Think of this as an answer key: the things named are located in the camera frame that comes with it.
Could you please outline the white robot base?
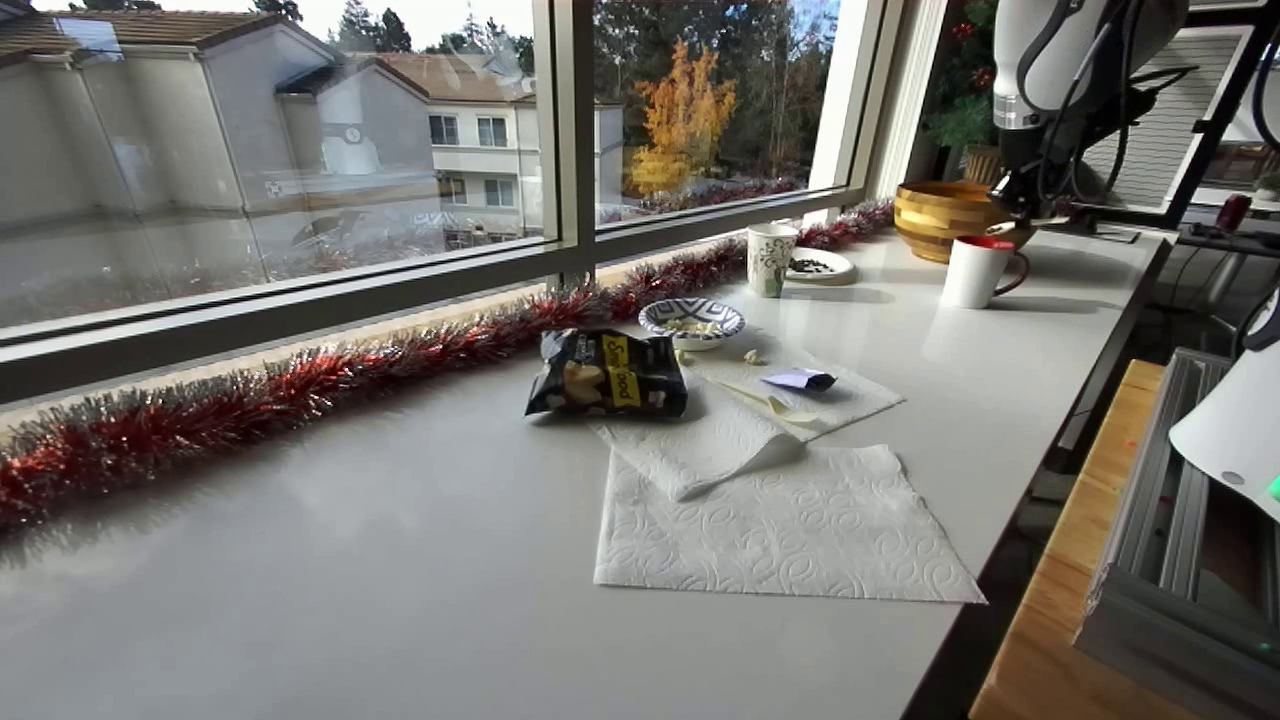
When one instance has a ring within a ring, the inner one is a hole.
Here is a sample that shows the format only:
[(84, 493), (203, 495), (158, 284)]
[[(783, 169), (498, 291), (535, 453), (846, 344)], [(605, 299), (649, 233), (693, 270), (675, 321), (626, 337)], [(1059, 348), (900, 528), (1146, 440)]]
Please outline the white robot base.
[(1167, 440), (1206, 475), (1280, 520), (1280, 288), (1252, 317), (1225, 379)]

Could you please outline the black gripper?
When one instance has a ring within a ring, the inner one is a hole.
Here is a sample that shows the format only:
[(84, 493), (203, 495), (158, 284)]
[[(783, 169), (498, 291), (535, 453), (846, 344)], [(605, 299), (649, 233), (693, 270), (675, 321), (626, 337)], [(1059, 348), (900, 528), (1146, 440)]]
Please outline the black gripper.
[(1039, 226), (1078, 226), (1078, 155), (1081, 145), (1055, 127), (999, 133), (999, 175), (991, 184), (991, 202), (999, 208), (997, 233), (1032, 240)]

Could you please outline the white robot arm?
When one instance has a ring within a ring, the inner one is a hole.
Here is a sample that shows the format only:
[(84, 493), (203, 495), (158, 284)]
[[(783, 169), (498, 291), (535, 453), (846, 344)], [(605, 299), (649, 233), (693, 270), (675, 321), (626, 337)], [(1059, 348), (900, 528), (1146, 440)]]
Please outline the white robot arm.
[(997, 0), (991, 202), (1009, 240), (1114, 196), (1131, 125), (1179, 79), (1149, 59), (1184, 20), (1189, 0)]

